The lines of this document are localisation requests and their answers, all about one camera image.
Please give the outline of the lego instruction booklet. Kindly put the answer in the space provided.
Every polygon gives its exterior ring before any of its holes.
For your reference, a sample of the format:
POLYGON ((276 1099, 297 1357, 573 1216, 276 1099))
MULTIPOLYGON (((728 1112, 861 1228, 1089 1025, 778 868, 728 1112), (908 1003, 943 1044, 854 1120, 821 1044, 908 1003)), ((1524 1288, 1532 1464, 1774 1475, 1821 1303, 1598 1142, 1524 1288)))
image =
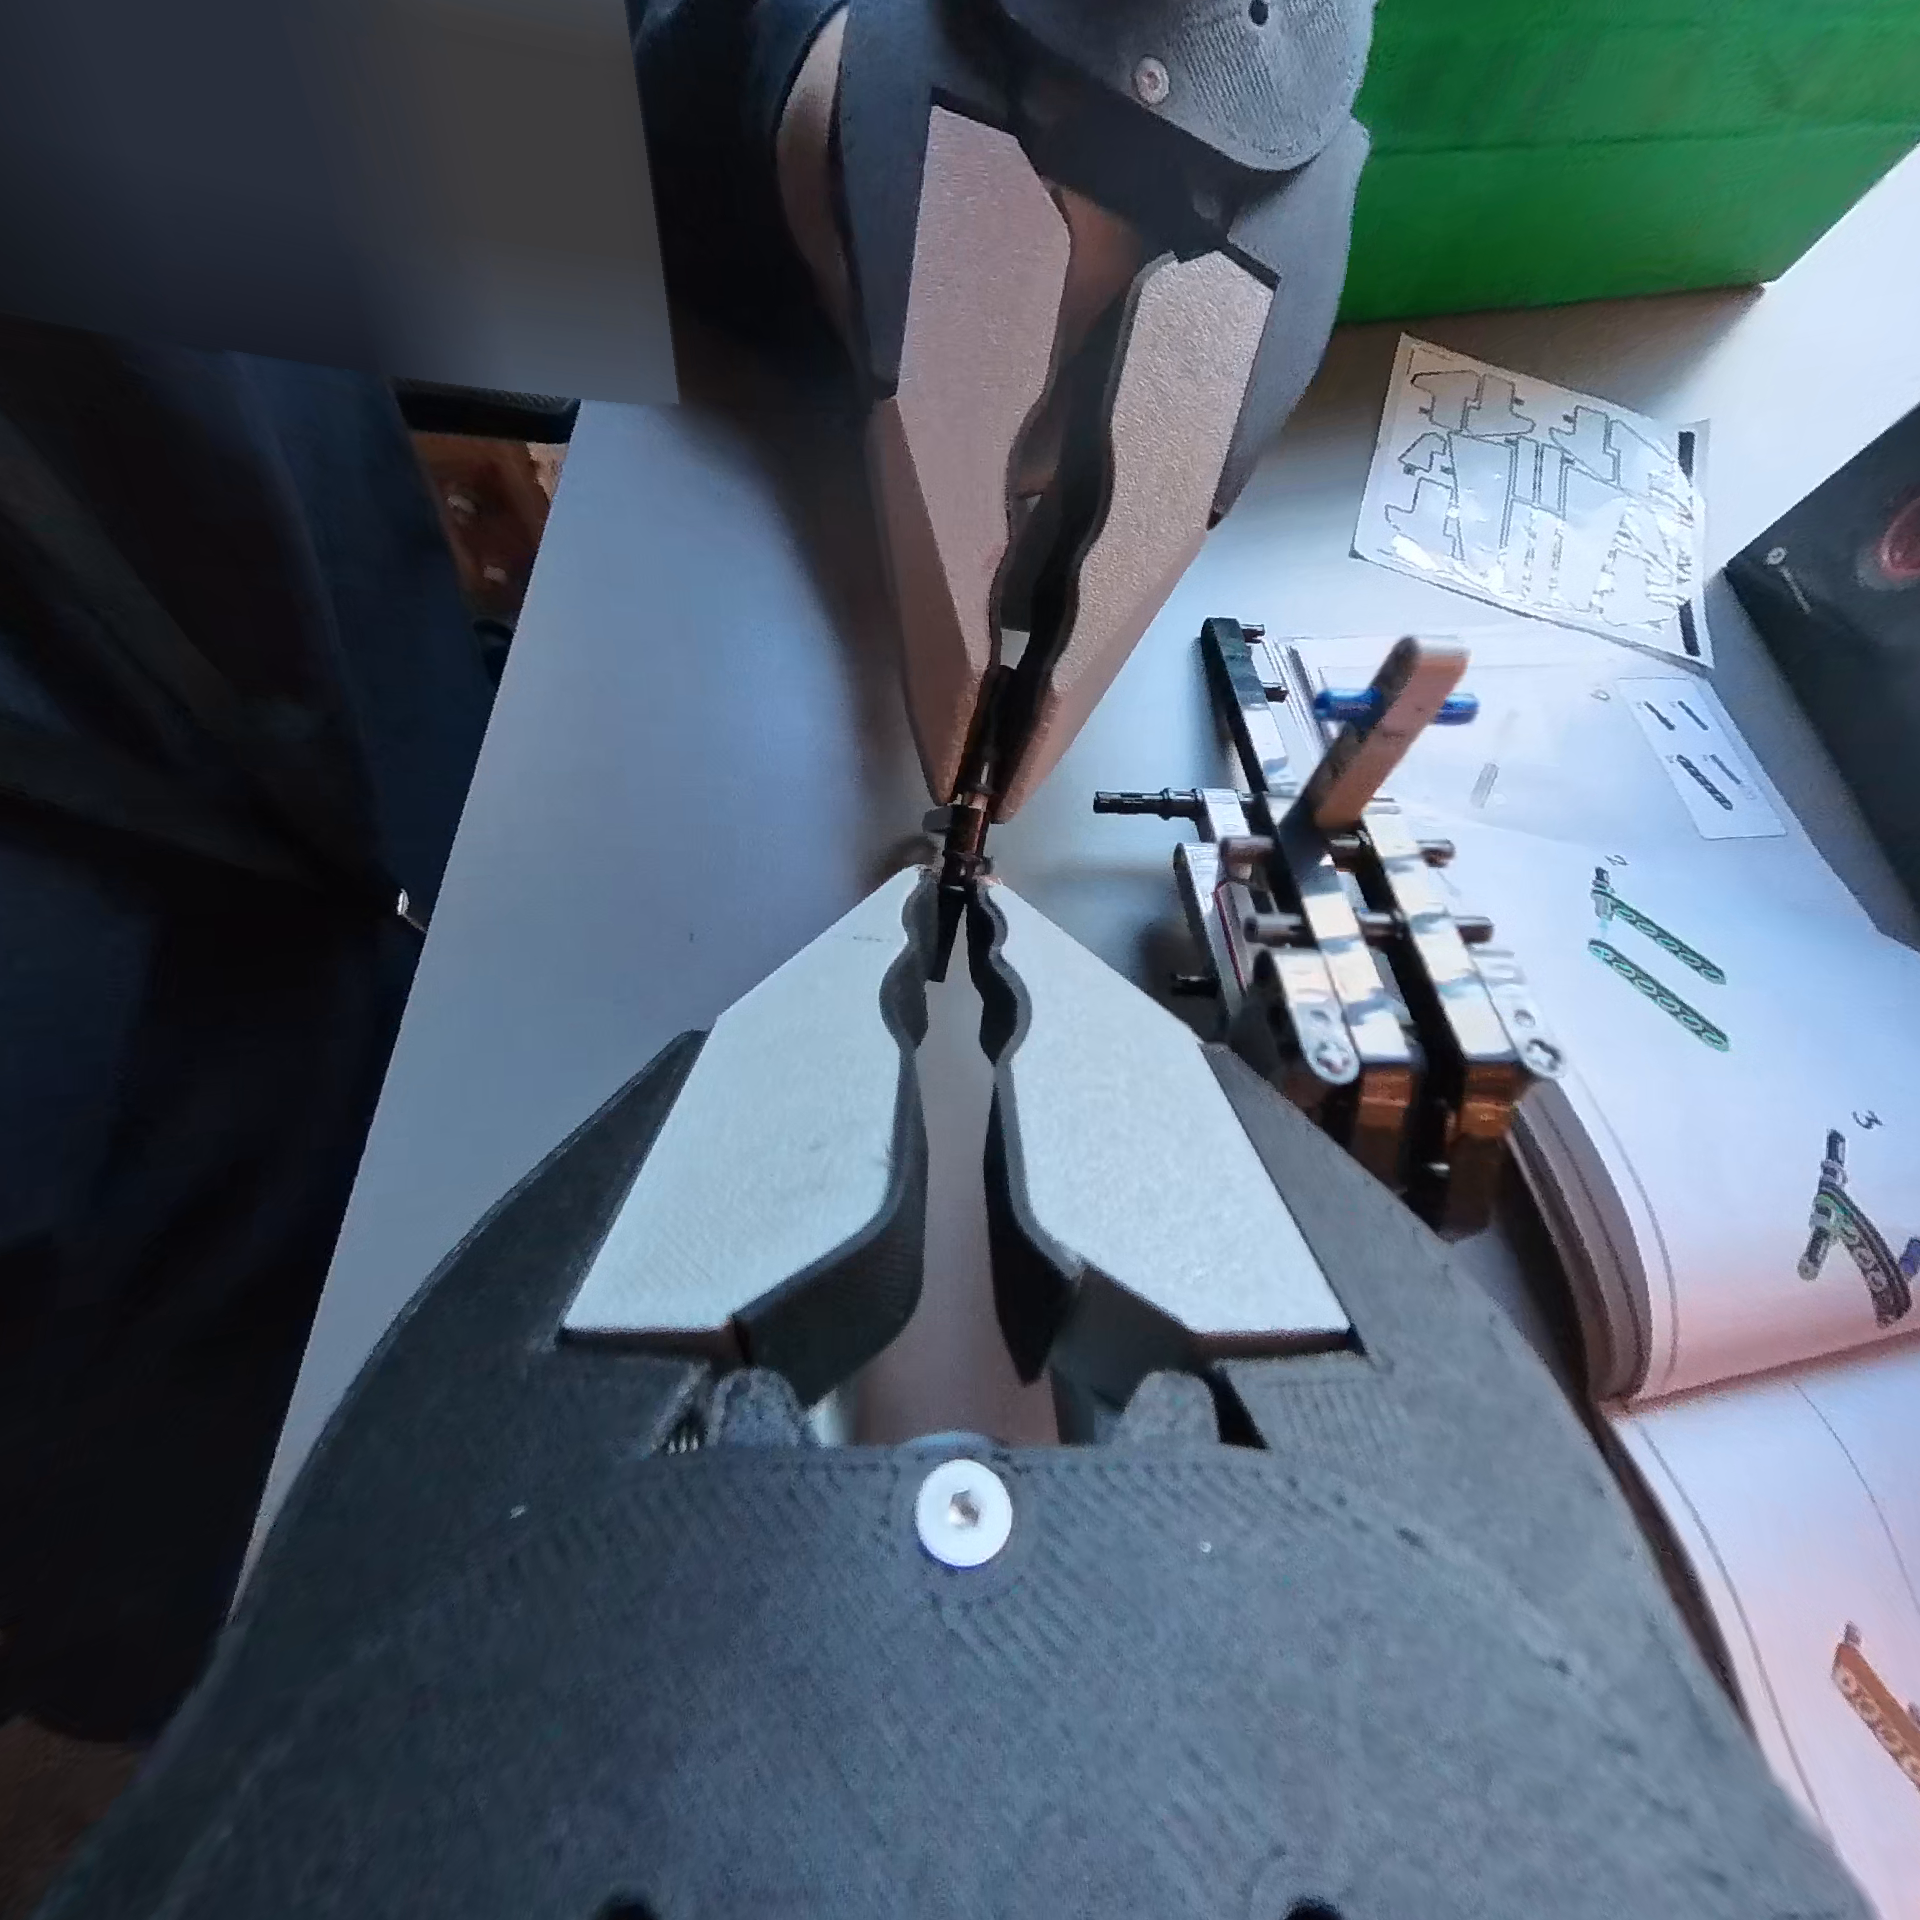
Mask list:
POLYGON ((1565 1068, 1519 1177, 1665 1584, 1876 1915, 1917 1910, 1917 979, 1713 685, 1568 636, 1428 639, 1465 724, 1383 795, 1456 846, 1565 1068))

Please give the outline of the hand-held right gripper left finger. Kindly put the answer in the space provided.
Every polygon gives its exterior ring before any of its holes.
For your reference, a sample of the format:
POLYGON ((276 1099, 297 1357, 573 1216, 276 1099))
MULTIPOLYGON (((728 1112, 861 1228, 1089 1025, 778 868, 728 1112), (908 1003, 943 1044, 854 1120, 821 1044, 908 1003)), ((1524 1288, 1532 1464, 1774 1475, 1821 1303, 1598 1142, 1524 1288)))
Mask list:
POLYGON ((933 877, 901 871, 734 1000, 584 1265, 567 1339, 821 1401, 921 1300, 933 877))

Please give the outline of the partly built lego model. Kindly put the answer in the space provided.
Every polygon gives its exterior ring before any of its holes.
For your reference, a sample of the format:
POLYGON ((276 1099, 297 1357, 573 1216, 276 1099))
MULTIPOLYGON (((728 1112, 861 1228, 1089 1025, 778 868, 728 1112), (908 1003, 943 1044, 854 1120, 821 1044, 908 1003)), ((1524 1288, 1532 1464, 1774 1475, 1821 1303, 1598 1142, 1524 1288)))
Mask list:
POLYGON ((1568 1055, 1493 921, 1450 900, 1453 839, 1388 793, 1425 734, 1477 720, 1469 652, 1402 638, 1362 685, 1312 688, 1217 614, 1198 653, 1238 782, 1093 808, 1188 824, 1173 868, 1207 967, 1183 992, 1222 1040, 1428 1228, 1484 1231, 1519 1107, 1568 1055))

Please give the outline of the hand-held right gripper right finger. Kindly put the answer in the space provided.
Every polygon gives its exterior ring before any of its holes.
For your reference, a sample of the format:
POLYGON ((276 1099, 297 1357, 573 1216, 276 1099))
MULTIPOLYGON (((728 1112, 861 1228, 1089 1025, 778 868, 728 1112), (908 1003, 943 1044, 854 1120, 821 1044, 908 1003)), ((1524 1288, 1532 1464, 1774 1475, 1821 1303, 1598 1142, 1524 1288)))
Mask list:
POLYGON ((1000 883, 969 910, 991 1293, 1021 1381, 1337 1352, 1352 1324, 1178 1016, 1000 883))

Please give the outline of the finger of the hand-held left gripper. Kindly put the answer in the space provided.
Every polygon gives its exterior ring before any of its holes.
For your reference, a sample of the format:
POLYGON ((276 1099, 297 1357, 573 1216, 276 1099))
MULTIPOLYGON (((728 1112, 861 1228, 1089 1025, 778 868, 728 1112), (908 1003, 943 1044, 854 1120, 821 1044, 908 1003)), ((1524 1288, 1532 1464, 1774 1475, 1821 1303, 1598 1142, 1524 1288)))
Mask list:
POLYGON ((1017 139, 935 105, 897 380, 871 415, 905 715, 933 805, 953 799, 999 657, 1015 455, 1049 388, 1069 254, 1017 139))
POLYGON ((1025 644, 1000 705, 991 822, 1072 744, 1207 537, 1273 289, 1225 254, 1141 267, 1073 391, 1025 644))

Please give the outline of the clear sticker sheet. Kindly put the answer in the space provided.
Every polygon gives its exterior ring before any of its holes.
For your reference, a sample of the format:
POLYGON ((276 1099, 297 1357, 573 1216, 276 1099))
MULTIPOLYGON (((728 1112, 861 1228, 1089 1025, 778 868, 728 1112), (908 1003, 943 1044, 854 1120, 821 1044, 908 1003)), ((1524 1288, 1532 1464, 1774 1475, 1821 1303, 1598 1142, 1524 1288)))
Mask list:
POLYGON ((1351 557, 1711 667, 1709 425, 1398 335, 1351 557))

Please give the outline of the black lego set box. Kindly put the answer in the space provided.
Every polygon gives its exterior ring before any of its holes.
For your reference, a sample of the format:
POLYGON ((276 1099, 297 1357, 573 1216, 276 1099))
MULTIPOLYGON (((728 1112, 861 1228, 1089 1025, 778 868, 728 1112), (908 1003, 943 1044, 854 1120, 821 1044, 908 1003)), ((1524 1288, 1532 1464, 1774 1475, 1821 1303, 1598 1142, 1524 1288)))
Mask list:
POLYGON ((1917 900, 1917 414, 1724 569, 1862 824, 1917 900))

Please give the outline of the black lego axle piece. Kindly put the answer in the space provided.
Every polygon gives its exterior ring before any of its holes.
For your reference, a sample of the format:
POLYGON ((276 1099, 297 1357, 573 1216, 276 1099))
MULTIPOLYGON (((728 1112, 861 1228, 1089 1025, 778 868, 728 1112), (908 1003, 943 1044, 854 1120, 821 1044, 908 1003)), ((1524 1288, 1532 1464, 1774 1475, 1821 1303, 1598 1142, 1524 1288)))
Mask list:
POLYGON ((988 871, 988 839, 1012 805, 1038 709, 1023 665, 997 665, 982 683, 974 729, 943 807, 943 846, 935 887, 928 979, 946 980, 975 884, 988 871))

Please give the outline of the green box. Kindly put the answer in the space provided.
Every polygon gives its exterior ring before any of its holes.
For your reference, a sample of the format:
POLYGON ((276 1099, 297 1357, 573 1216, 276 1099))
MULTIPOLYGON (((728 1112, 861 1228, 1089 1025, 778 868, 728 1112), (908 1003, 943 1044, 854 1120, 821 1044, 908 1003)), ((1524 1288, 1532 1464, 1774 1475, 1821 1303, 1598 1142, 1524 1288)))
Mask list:
POLYGON ((1914 1, 1381 1, 1342 323, 1776 280, 1917 139, 1914 1))

